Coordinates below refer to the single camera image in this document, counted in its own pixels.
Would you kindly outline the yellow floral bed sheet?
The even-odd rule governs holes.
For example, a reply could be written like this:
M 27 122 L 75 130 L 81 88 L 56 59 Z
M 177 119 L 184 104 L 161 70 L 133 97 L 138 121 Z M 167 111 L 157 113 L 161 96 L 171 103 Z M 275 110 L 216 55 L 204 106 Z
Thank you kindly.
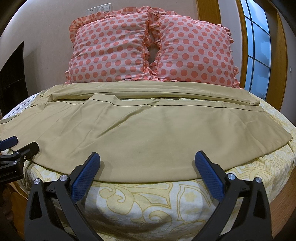
M 245 179 L 261 177 L 269 198 L 274 199 L 295 165 L 295 126 L 265 101 L 258 100 L 292 139 L 269 154 L 228 170 Z M 34 178 L 52 181 L 62 173 L 33 161 L 26 164 L 26 174 L 23 184 L 30 188 Z M 205 185 L 196 178 L 154 183 L 96 180 L 81 207 L 105 240 L 190 240 L 208 220 L 214 206 Z

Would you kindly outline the left pink polka-dot pillow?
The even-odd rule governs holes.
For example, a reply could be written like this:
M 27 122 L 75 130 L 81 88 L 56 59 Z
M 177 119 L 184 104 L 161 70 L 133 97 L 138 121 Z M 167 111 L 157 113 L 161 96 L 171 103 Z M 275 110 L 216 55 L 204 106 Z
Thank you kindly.
M 147 7 L 98 12 L 74 20 L 67 84 L 150 80 Z

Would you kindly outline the pink polka-dot pillow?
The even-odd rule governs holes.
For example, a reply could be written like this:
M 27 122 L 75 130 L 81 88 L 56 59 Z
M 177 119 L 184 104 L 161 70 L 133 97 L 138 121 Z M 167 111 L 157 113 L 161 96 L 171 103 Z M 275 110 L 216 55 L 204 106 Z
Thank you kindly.
M 147 7 L 98 12 L 74 20 L 67 84 L 150 80 Z
M 158 48 L 149 66 L 152 80 L 239 87 L 228 28 L 160 8 L 150 8 L 148 14 Z

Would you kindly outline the blue glass window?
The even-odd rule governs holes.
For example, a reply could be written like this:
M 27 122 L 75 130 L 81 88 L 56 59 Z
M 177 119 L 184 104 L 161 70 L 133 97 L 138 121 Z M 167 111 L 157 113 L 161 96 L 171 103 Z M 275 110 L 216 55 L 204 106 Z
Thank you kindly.
M 244 89 L 266 99 L 271 69 L 271 41 L 264 9 L 251 0 L 241 0 L 247 32 L 247 73 Z

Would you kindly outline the right pink polka-dot pillow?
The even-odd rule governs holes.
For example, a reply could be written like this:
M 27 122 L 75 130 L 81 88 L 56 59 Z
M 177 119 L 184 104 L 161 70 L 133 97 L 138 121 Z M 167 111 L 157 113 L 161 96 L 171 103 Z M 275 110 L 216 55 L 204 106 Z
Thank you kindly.
M 148 14 L 158 48 L 149 66 L 152 80 L 239 87 L 228 28 L 160 8 L 150 8 Z

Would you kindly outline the white wall switch panel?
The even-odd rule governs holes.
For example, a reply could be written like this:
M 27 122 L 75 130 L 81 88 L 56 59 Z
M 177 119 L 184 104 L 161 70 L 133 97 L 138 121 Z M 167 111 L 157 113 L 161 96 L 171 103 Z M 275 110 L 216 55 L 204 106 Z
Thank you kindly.
M 112 9 L 112 4 L 111 3 L 107 3 L 107 4 L 102 4 L 100 6 L 95 6 L 93 8 L 89 8 L 85 10 L 85 14 L 91 15 L 91 14 L 96 14 L 98 12 L 109 12 Z

